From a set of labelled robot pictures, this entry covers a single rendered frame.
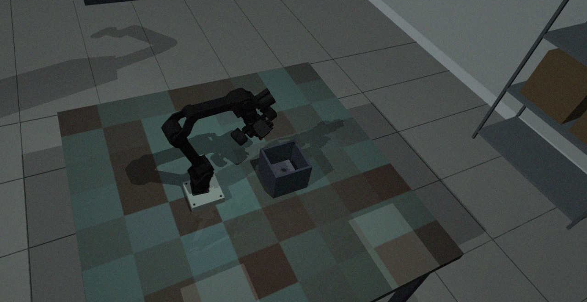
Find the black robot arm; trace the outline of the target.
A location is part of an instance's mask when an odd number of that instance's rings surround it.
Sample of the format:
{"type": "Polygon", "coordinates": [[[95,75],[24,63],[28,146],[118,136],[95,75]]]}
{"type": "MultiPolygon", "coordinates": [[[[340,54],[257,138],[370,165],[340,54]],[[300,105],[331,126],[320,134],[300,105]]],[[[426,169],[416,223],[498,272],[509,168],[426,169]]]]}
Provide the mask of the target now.
{"type": "MultiPolygon", "coordinates": [[[[228,95],[206,101],[197,105],[186,105],[181,111],[172,114],[164,122],[161,130],[168,139],[168,142],[175,148],[179,148],[185,154],[185,157],[192,163],[188,169],[190,185],[194,196],[202,195],[209,192],[211,177],[214,174],[214,168],[205,154],[199,156],[192,145],[188,142],[188,135],[191,134],[194,124],[202,118],[219,114],[221,112],[233,111],[244,121],[251,122],[257,117],[256,109],[261,111],[275,103],[275,99],[270,91],[266,88],[258,95],[254,96],[251,91],[246,91],[242,87],[232,90],[228,95]],[[184,127],[179,125],[178,121],[186,117],[184,127]]],[[[264,138],[273,129],[273,123],[270,119],[263,120],[259,116],[258,121],[252,123],[251,130],[255,131],[260,138],[264,138]]]]}

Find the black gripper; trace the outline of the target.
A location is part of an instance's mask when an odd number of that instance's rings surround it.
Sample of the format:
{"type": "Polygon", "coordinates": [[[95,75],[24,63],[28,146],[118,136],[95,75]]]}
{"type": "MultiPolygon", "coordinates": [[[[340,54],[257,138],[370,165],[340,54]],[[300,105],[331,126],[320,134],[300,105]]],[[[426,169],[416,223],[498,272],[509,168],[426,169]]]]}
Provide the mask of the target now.
{"type": "Polygon", "coordinates": [[[265,120],[267,117],[271,121],[277,117],[276,111],[274,111],[271,106],[267,107],[267,109],[265,109],[263,111],[261,111],[261,109],[260,109],[260,112],[262,112],[263,114],[261,116],[259,114],[257,114],[257,117],[254,120],[252,120],[251,122],[244,121],[244,124],[246,124],[246,126],[244,126],[244,128],[242,129],[243,131],[241,131],[239,128],[237,128],[236,130],[234,130],[231,133],[232,138],[239,145],[243,145],[245,142],[247,142],[248,138],[245,134],[247,134],[250,138],[254,137],[254,135],[256,137],[258,137],[256,132],[251,130],[250,126],[252,123],[255,123],[258,121],[259,116],[262,117],[263,120],[265,120]]]}

